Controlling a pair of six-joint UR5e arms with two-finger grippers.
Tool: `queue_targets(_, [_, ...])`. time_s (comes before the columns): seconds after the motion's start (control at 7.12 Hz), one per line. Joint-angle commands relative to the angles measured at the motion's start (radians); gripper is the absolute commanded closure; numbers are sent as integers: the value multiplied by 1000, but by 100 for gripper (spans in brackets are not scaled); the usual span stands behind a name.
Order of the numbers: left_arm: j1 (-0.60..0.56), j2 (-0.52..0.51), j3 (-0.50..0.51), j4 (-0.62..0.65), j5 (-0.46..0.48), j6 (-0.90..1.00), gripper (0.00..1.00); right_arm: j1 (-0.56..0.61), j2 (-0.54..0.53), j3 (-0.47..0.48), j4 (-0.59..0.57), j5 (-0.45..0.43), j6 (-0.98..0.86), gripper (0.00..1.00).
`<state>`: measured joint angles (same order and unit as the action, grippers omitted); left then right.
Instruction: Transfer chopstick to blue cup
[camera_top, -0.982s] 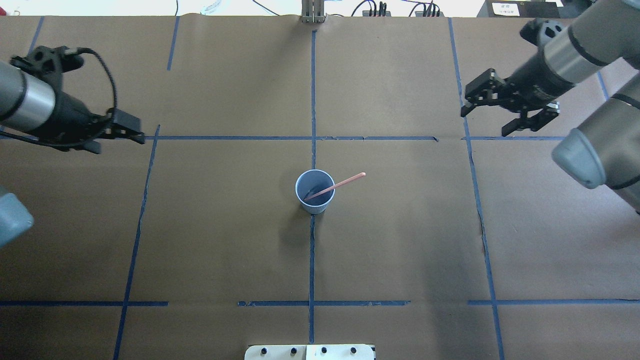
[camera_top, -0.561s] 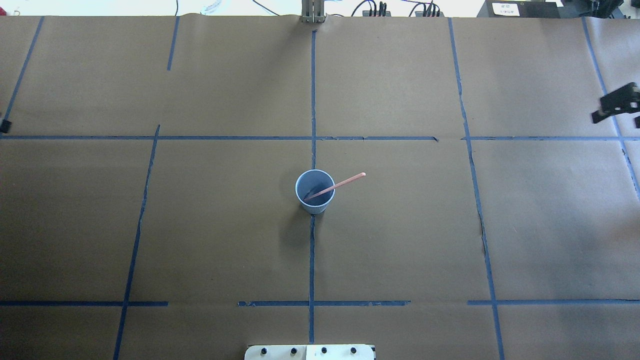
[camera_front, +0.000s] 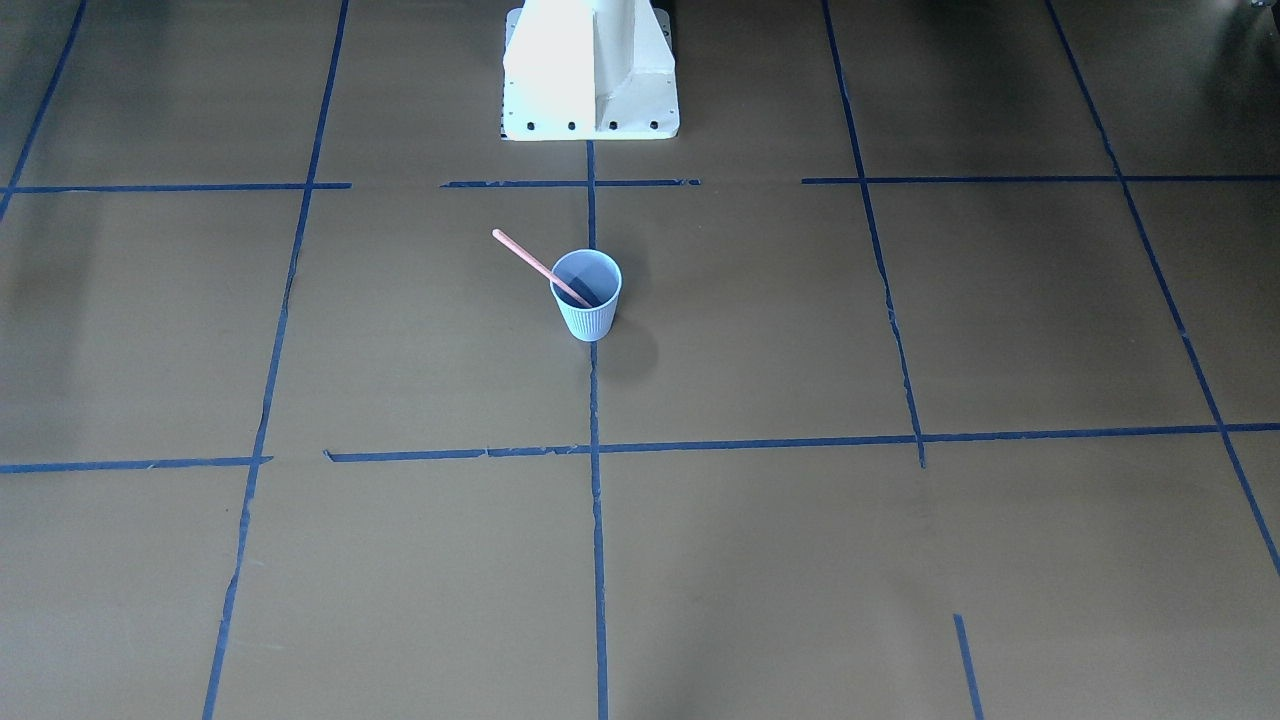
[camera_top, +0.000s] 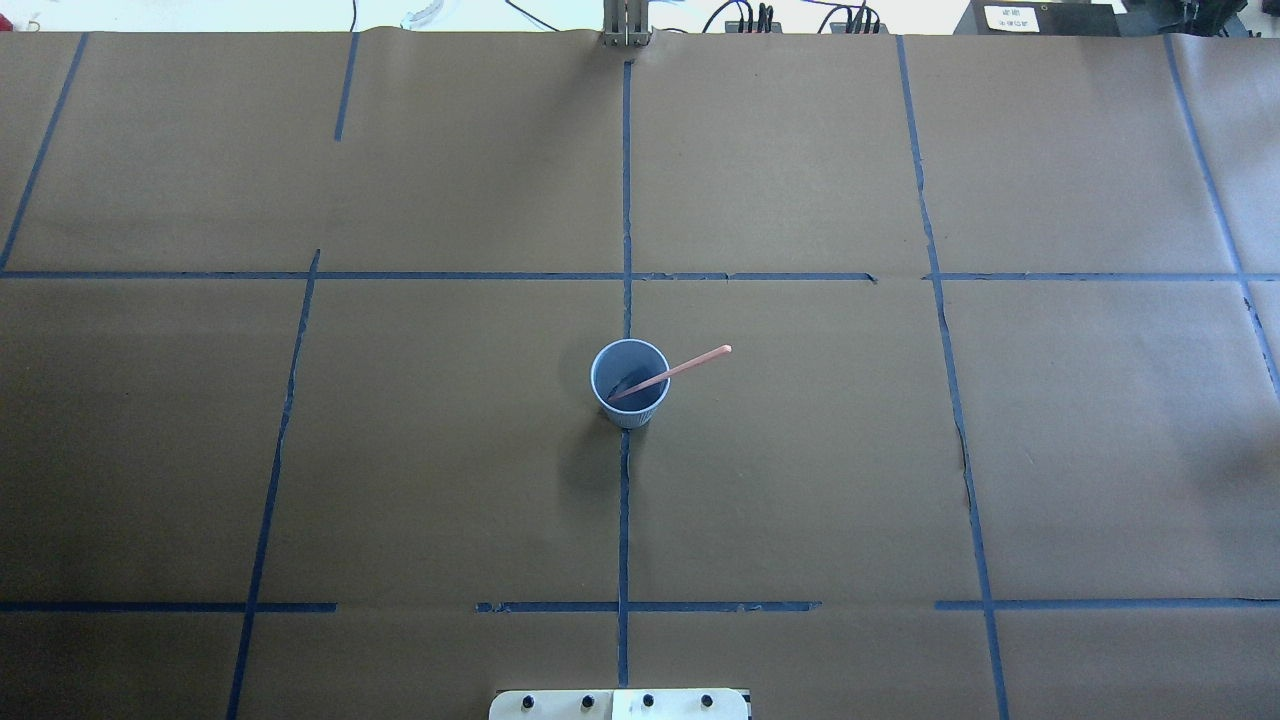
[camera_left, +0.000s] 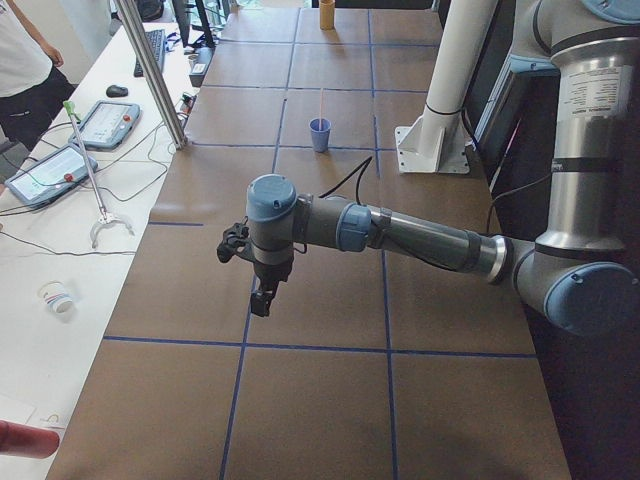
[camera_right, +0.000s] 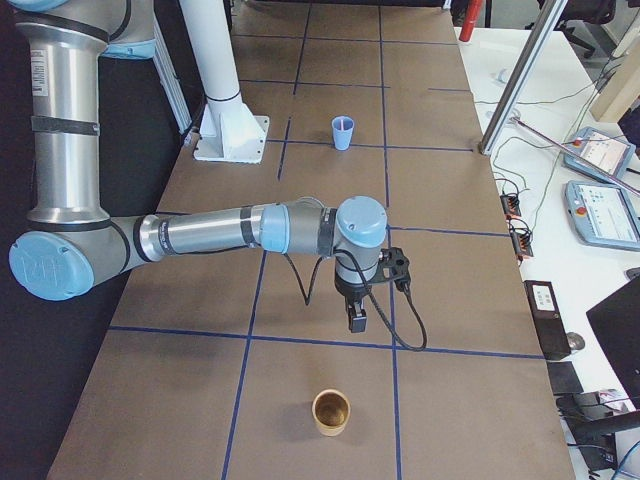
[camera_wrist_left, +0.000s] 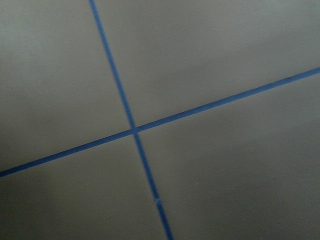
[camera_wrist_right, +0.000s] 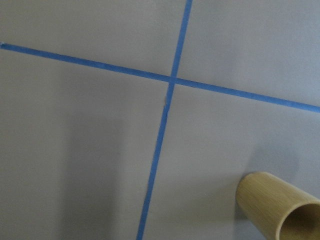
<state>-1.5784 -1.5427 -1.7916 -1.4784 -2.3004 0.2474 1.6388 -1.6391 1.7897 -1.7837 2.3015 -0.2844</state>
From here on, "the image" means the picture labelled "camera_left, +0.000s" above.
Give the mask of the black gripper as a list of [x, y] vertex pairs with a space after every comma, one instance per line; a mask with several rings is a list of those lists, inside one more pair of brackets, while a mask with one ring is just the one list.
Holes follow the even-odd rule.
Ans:
[[258, 291], [251, 293], [250, 308], [253, 315], [270, 315], [271, 295], [275, 295], [280, 282], [286, 282], [292, 271], [292, 260], [272, 265], [256, 261], [254, 272], [259, 279]]

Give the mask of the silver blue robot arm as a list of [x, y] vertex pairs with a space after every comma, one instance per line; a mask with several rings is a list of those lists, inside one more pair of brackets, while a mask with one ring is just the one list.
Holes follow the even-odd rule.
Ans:
[[395, 251], [493, 284], [508, 282], [524, 303], [576, 335], [600, 334], [637, 315], [639, 280], [617, 262], [623, 243], [614, 222], [621, 142], [639, 67], [635, 1], [517, 3], [513, 69], [551, 68], [560, 75], [547, 227], [524, 241], [449, 225], [472, 205], [469, 189], [453, 177], [462, 160], [447, 149], [461, 136], [455, 117], [495, 7], [452, 3], [424, 112], [397, 130], [400, 171], [426, 177], [423, 218], [303, 194], [277, 174], [251, 182], [238, 230], [240, 254], [259, 280], [250, 303], [255, 315], [268, 314], [296, 244]]

